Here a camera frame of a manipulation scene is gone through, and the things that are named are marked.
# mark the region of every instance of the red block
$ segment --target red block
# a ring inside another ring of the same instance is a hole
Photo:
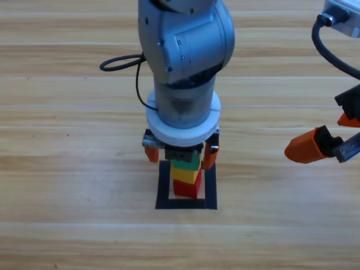
[[[200,192],[201,179],[201,170],[199,170],[195,184],[189,184],[181,182],[179,180],[174,180],[175,195],[197,199]]]

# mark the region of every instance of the black cable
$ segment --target black cable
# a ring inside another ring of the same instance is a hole
[[[351,77],[354,77],[358,80],[360,80],[360,70],[353,68],[352,66],[349,66],[348,64],[342,62],[339,58],[337,58],[335,55],[333,55],[321,42],[320,39],[320,29],[326,25],[326,19],[324,17],[319,17],[312,29],[312,39],[313,43],[317,49],[317,51],[320,53],[322,57],[324,57],[329,63],[334,65],[337,69],[341,70],[342,72],[350,75]]]
[[[133,59],[133,58],[138,58],[138,60],[135,60],[135,61],[132,61],[130,63],[126,63],[126,64],[122,64],[122,65],[119,65],[119,66],[114,66],[114,67],[106,67],[107,65],[110,65],[114,62],[118,62],[118,61],[122,61],[122,60],[127,60],[127,59]],[[140,55],[126,55],[126,56],[120,56],[120,57],[116,57],[116,58],[113,58],[113,59],[109,59],[107,61],[105,61],[104,63],[102,63],[100,65],[100,69],[102,71],[106,71],[106,72],[110,72],[110,71],[118,71],[118,70],[123,70],[123,69],[127,69],[129,67],[132,67],[132,66],[136,66],[137,65],[137,71],[136,71],[136,94],[137,94],[137,97],[139,98],[140,102],[147,108],[151,109],[151,110],[154,110],[154,111],[157,111],[158,109],[157,108],[154,108],[154,107],[151,107],[149,106],[148,104],[146,104],[142,98],[141,98],[141,95],[140,95],[140,91],[139,91],[139,75],[140,75],[140,67],[141,67],[141,64],[143,62],[146,61],[146,58],[145,58],[145,55],[142,53]]]
[[[126,63],[126,64],[123,64],[123,65],[119,65],[119,66],[113,66],[113,67],[106,67],[107,65],[110,65],[114,62],[118,62],[118,61],[123,61],[123,60],[127,60],[127,59],[133,59],[133,58],[139,58],[138,60],[135,60],[135,61],[132,61],[130,63]],[[107,60],[105,61],[104,63],[102,63],[100,65],[100,69],[102,71],[107,71],[107,72],[110,72],[110,71],[118,71],[118,70],[123,70],[123,69],[127,69],[131,66],[136,66],[138,64],[141,64],[142,62],[145,62],[146,61],[146,58],[145,56],[142,55],[126,55],[126,56],[120,56],[120,57],[117,57],[117,58],[113,58],[113,59],[110,59],[110,60]]]
[[[143,58],[145,59],[144,54],[141,55],[140,60],[142,60]],[[139,98],[140,102],[141,102],[145,107],[147,107],[147,108],[149,108],[149,109],[151,109],[151,110],[157,111],[157,110],[158,110],[157,108],[151,107],[151,106],[149,106],[148,104],[146,104],[146,103],[142,100],[142,98],[141,98],[141,96],[140,96],[140,91],[139,91],[139,74],[140,74],[140,67],[141,67],[141,63],[142,63],[142,62],[143,62],[143,61],[140,61],[140,63],[137,65],[137,71],[136,71],[136,94],[137,94],[137,97]]]

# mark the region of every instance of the yellow block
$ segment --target yellow block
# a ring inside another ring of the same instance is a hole
[[[171,164],[171,178],[172,178],[172,180],[178,180],[178,181],[193,185],[193,184],[195,184],[196,177],[199,173],[200,167],[201,167],[201,163],[199,164],[199,169],[196,171],[184,170],[184,169],[175,168],[172,163]]]

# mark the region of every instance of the wooden table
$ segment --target wooden table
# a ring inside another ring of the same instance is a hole
[[[300,165],[290,140],[337,126],[358,82],[319,56],[323,0],[226,0],[236,27],[218,75],[217,211],[155,210],[158,166],[141,146],[135,0],[0,1],[1,270],[358,270],[359,158]],[[322,30],[358,66],[359,41]],[[144,97],[152,88],[143,66]]]

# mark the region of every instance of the black square outline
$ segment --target black square outline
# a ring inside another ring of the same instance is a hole
[[[161,161],[155,209],[217,210],[216,166],[205,171],[204,199],[169,199],[171,161]]]

